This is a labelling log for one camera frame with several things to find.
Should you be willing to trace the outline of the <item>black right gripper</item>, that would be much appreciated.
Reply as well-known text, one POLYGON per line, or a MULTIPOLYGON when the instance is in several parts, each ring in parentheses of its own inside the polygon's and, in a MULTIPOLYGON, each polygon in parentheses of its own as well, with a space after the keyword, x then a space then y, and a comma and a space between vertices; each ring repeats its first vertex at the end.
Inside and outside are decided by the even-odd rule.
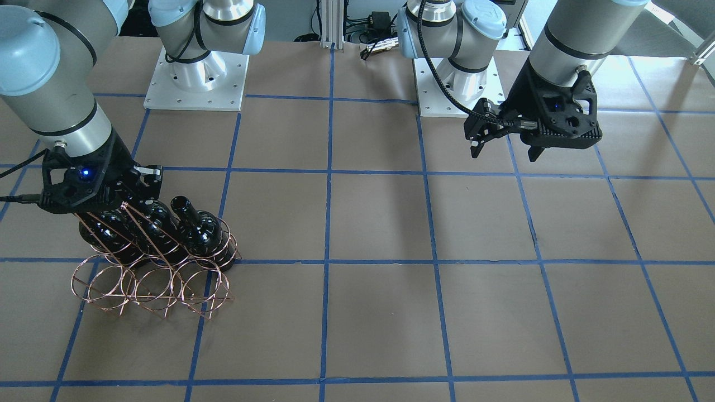
POLYGON ((158 199, 163 184, 161 165, 142 166, 133 160, 116 130, 94 152, 69 157, 60 147, 42 161, 43 189, 39 208, 54 214, 102 213, 158 199))

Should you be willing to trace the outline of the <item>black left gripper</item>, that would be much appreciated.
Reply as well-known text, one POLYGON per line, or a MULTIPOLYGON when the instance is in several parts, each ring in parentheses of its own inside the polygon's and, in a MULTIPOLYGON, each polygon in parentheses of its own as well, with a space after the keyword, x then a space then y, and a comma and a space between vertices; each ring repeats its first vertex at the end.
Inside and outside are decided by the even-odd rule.
POLYGON ((527 61, 499 107, 478 99, 463 125, 470 153, 477 159, 486 142, 518 133, 530 146, 527 155, 536 162, 552 147, 587 149, 597 144, 602 132, 597 121, 597 92, 587 67, 574 68, 575 83, 560 87, 540 77, 527 61))

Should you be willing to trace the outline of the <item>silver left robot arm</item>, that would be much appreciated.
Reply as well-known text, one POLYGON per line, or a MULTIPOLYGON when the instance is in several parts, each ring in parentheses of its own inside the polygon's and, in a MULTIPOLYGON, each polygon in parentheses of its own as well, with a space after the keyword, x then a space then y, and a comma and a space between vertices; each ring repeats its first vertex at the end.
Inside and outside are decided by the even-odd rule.
POLYGON ((593 76, 641 11, 644 1, 558 1, 512 84, 497 105, 459 100, 455 79, 480 80, 507 29, 502 8, 491 1, 408 1, 396 29, 403 56, 423 58, 463 125, 473 158, 485 143, 519 134, 531 162, 550 148, 583 150, 603 137, 593 76))

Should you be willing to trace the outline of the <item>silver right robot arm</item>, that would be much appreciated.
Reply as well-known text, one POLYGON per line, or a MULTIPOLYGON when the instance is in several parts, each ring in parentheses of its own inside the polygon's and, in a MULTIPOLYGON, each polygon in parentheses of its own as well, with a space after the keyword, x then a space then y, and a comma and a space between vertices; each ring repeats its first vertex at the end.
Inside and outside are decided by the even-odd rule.
MULTIPOLYGON (((42 191, 5 196, 54 214, 100 213, 158 199, 163 168, 142 166, 117 134, 87 76, 122 30, 129 1, 2 6, 2 100, 44 144, 42 191)), ((253 1, 151 1, 163 43, 145 107, 239 111, 248 58, 265 41, 253 1)))

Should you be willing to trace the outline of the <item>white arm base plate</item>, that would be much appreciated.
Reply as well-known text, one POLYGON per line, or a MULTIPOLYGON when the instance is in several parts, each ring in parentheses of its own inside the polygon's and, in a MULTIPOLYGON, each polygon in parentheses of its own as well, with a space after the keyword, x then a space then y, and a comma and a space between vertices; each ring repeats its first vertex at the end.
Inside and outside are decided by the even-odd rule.
POLYGON ((250 57, 214 51, 193 64, 169 63, 161 50, 144 107, 152 110, 239 112, 250 57))
MULTIPOLYGON (((468 73, 455 69, 449 61, 432 59, 437 74, 447 92, 460 104, 473 109, 480 98, 487 98, 498 106, 505 101, 501 80, 492 59, 486 70, 468 73)), ((439 88, 426 59, 414 59, 414 81, 418 92, 418 105, 422 117, 465 118, 466 114, 455 107, 439 88)))

